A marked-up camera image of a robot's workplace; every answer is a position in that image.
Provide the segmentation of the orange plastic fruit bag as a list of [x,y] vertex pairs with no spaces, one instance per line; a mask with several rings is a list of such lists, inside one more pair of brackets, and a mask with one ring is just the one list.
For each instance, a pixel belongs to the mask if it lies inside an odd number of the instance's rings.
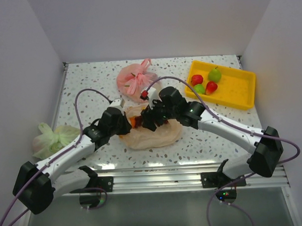
[[[147,104],[130,106],[125,109],[127,119],[140,116],[141,111],[146,108]],[[151,131],[147,128],[132,128],[130,133],[119,136],[119,139],[128,147],[134,150],[144,150],[150,148],[160,148],[176,142],[182,133],[182,125],[174,119],[168,120],[165,124]]]

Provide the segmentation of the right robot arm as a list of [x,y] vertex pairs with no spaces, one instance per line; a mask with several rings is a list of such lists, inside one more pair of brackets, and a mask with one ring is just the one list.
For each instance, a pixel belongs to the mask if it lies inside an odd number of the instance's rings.
[[276,129],[249,128],[210,111],[200,102],[188,102],[171,86],[161,91],[154,88],[144,90],[140,98],[149,103],[141,112],[144,128],[156,131],[165,121],[176,120],[183,126],[216,134],[246,150],[243,156],[224,160],[218,170],[208,177],[214,186],[228,186],[249,173],[272,177],[283,152]]

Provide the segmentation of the dark red grape bunch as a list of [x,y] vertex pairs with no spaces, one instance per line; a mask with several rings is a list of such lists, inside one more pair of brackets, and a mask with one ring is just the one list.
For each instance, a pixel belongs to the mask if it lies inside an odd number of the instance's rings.
[[149,130],[156,130],[158,127],[163,126],[164,124],[169,124],[168,120],[155,120],[153,118],[149,117],[143,117],[143,116],[135,116],[136,117],[136,127],[143,127],[145,129]]

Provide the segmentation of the green pear fruit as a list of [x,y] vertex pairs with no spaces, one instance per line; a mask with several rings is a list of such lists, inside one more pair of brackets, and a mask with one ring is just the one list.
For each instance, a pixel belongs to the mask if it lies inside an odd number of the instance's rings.
[[222,78],[222,74],[221,74],[221,72],[220,72],[220,70],[219,70],[219,67],[217,66],[217,67],[215,67],[215,68],[213,68],[209,73],[208,73],[208,79],[210,80],[210,81],[213,81],[213,82],[219,82],[220,80],[221,80],[221,78]]

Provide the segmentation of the red round fruit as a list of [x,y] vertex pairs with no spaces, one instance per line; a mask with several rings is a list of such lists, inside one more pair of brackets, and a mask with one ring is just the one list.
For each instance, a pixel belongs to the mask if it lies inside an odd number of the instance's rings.
[[201,85],[202,83],[203,83],[203,81],[204,81],[204,78],[203,78],[203,76],[202,75],[197,75],[197,74],[195,74],[195,75],[193,75],[192,77],[191,77],[191,84],[193,85],[193,86],[195,86],[195,85]]

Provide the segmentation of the orange round fruit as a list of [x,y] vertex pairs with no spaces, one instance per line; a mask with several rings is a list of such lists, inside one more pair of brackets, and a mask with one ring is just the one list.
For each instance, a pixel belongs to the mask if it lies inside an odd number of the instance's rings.
[[129,121],[130,121],[132,128],[135,128],[136,127],[136,117],[129,118]]

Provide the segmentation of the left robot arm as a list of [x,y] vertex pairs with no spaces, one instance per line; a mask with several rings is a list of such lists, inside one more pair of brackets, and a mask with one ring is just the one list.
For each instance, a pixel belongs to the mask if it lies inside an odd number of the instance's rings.
[[52,155],[37,164],[26,162],[21,166],[13,195],[33,214],[42,213],[52,203],[58,191],[53,184],[69,167],[96,152],[112,136],[128,134],[132,128],[120,106],[109,106],[94,122],[83,130],[81,138],[61,149],[58,158]]

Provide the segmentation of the green round bumpy fruit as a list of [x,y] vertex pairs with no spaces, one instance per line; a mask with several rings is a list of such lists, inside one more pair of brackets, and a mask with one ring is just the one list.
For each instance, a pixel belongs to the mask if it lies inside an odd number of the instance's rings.
[[193,89],[198,93],[198,94],[205,94],[205,87],[202,84],[196,84],[193,86]]

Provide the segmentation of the red strawberry shaped fruit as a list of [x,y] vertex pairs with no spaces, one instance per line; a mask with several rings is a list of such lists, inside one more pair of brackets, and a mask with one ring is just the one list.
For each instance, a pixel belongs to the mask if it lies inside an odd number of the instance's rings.
[[211,95],[213,94],[217,89],[218,89],[218,85],[216,82],[214,81],[209,81],[205,87],[205,94],[206,95]]

